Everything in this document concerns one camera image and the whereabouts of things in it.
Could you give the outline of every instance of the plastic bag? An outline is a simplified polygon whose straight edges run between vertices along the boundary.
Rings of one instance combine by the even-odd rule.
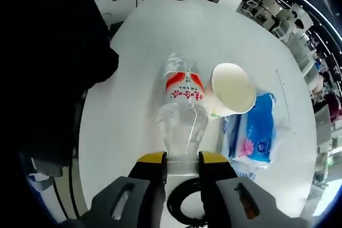
[[[249,112],[226,117],[223,123],[227,126],[227,132],[221,154],[251,167],[267,167],[272,161],[276,136],[273,119],[275,104],[272,93],[257,89],[255,105]]]

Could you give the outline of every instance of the ceiling light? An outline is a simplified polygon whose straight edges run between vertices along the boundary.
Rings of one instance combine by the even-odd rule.
[[[308,0],[303,0],[305,3],[307,3],[309,6],[311,6],[330,26],[330,28],[333,30],[333,32],[337,35],[337,37],[340,39],[342,42],[342,37],[336,30],[336,28],[331,24],[331,22],[325,17],[315,6],[313,6]]]
[[[328,49],[327,45],[324,43],[324,41],[321,39],[321,37],[319,36],[319,34],[317,34],[317,32],[315,32],[315,34],[317,35],[318,39],[322,42],[322,44],[325,46],[325,48],[327,49],[328,53],[331,54],[330,50]]]

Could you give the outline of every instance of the white paper cup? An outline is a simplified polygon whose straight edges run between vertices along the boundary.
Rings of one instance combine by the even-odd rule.
[[[212,70],[204,92],[208,116],[221,118],[248,112],[257,93],[247,73],[236,64],[219,64]]]

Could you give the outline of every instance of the person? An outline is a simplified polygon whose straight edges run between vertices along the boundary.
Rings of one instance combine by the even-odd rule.
[[[105,23],[110,26],[123,22],[132,13],[141,0],[94,0]]]
[[[324,82],[326,82],[330,88],[333,88],[332,86],[332,82],[330,80],[330,75],[329,75],[329,72],[325,71],[325,72],[322,72],[322,73],[319,73],[323,79],[324,79]]]
[[[17,147],[28,158],[67,166],[78,148],[76,107],[114,74],[119,55],[94,0],[32,0],[25,9]]]
[[[296,29],[304,29],[304,24],[302,22],[302,20],[297,19],[296,21],[294,21],[294,25],[296,27]]]
[[[282,9],[276,15],[276,19],[279,22],[282,18],[283,18],[283,20],[291,21],[297,17],[298,17],[297,13],[295,11],[291,11],[289,9]]]

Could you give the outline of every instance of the round table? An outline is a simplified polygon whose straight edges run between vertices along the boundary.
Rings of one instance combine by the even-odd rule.
[[[308,87],[283,43],[252,20],[205,0],[145,0],[113,37],[119,68],[89,90],[81,121],[80,177],[88,208],[98,192],[128,176],[140,156],[166,150],[156,121],[164,99],[162,69],[180,45],[196,60],[204,83],[215,65],[232,62],[276,96],[277,108],[291,127],[289,141],[255,182],[276,198],[281,211],[299,216],[316,158]],[[217,151],[220,125],[220,120],[209,122],[200,150]],[[186,179],[168,178],[166,196]],[[178,226],[184,225],[164,207],[161,227]]]

